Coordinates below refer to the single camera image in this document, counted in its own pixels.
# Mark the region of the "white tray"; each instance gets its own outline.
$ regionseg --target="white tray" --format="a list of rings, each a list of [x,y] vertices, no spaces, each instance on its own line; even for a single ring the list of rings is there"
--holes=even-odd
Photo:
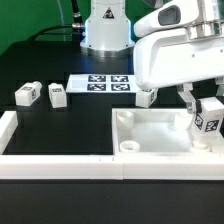
[[[134,125],[123,130],[118,127],[117,114],[132,112]],[[194,153],[190,130],[181,130],[174,126],[175,115],[183,109],[114,109],[112,115],[114,154],[120,156],[220,156],[224,152],[224,139],[219,134],[215,141],[209,142],[211,152]],[[125,152],[120,144],[124,141],[139,143],[140,150]]]

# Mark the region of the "cube with marker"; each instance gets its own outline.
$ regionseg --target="cube with marker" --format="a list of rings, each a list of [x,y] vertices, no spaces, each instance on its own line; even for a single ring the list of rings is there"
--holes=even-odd
[[[216,98],[201,99],[201,111],[195,114],[192,124],[194,142],[207,145],[215,141],[224,117],[224,105]]]
[[[40,97],[42,85],[40,82],[27,82],[15,92],[17,106],[30,106]]]
[[[53,108],[67,107],[67,96],[61,84],[52,83],[48,90]]]

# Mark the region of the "white box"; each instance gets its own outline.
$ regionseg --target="white box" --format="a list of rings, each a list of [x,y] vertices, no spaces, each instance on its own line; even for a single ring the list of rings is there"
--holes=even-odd
[[[17,106],[30,106],[40,97],[42,85],[40,82],[27,82],[15,92]]]
[[[67,96],[61,84],[52,83],[48,90],[53,108],[67,107]]]

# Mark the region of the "circular hole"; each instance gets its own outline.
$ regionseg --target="circular hole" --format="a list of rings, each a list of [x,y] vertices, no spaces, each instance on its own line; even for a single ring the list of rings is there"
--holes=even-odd
[[[120,144],[120,150],[122,152],[138,152],[140,150],[140,145],[135,141],[124,141]]]

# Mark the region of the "white block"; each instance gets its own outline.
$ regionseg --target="white block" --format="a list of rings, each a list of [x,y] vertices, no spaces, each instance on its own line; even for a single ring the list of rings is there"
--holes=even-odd
[[[40,82],[27,82],[15,92],[16,105],[30,106],[37,98],[40,97],[41,88],[42,85]]]
[[[9,143],[18,125],[15,111],[6,111],[0,119],[0,154],[2,154]]]
[[[49,97],[53,108],[67,107],[67,97],[61,84],[52,83],[48,86]]]

